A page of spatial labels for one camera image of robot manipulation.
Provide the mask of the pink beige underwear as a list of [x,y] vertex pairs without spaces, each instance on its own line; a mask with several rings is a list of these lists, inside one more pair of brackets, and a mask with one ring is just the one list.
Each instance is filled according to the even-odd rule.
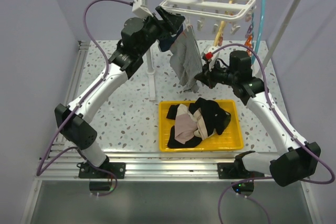
[[194,132],[198,129],[196,120],[184,104],[177,107],[174,127],[174,138],[181,144],[185,144],[195,136]]

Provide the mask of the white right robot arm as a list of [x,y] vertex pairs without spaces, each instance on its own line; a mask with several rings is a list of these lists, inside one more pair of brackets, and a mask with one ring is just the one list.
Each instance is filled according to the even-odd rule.
[[246,178],[252,172],[268,174],[279,186],[285,187],[313,175],[321,154],[319,145],[309,143],[278,109],[264,82],[253,76],[248,53],[231,52],[226,67],[222,67],[211,52],[203,54],[202,58],[205,64],[196,79],[209,88],[218,83],[232,87],[234,95],[259,119],[278,153],[278,157],[255,151],[237,155],[234,161],[236,176]]

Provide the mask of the black underwear beige waistband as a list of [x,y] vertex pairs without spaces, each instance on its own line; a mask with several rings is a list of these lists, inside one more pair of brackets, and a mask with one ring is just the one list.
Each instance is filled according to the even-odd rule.
[[231,114],[213,100],[198,98],[189,105],[188,110],[196,120],[197,131],[194,133],[202,140],[215,134],[222,135],[231,120]]

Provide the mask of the yellow round clip hanger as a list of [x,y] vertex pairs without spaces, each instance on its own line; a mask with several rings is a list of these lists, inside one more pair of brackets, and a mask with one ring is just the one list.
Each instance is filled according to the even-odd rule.
[[224,38],[224,30],[225,30],[226,25],[227,25],[226,21],[221,21],[220,25],[217,27],[216,29],[217,33],[216,33],[216,36],[213,42],[214,47],[222,46],[223,38]]

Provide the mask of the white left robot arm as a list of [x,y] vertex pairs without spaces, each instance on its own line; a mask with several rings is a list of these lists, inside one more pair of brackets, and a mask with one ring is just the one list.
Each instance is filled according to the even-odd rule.
[[185,21],[180,14],[172,14],[161,6],[156,7],[161,16],[133,17],[124,23],[121,39],[115,52],[107,61],[102,74],[67,106],[59,104],[55,117],[60,133],[72,142],[85,162],[79,164],[79,178],[123,178],[124,163],[111,163],[99,147],[97,131],[90,122],[105,100],[143,64],[142,57],[158,40],[176,35]]

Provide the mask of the grey striped underwear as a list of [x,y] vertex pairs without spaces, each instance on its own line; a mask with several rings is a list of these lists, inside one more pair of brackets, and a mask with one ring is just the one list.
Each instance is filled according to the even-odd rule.
[[195,76],[202,73],[202,60],[192,26],[178,35],[170,51],[170,66],[179,79],[179,85],[184,92],[197,93],[199,86]]

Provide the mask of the blue round clip hanger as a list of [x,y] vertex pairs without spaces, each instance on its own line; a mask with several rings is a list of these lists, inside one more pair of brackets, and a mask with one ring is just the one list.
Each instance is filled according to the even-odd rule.
[[255,53],[258,52],[260,42],[262,39],[264,31],[264,22],[265,22],[265,10],[266,10],[266,0],[260,0],[260,16],[259,16],[259,26],[256,39],[254,39],[254,27],[255,27],[255,6],[248,12],[248,15],[245,18],[246,22],[250,22],[250,25],[245,33],[245,46],[253,49]]

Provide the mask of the navy blue underwear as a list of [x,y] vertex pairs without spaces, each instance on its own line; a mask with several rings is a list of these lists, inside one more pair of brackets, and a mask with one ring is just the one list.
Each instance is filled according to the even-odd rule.
[[159,44],[158,44],[158,48],[160,50],[160,52],[166,52],[168,50],[170,50],[171,46],[174,44],[174,42],[176,41],[176,39],[178,38],[178,36],[183,32],[183,26],[180,27],[180,29],[178,30],[178,32],[169,37],[169,38],[165,38],[165,39],[159,39]]

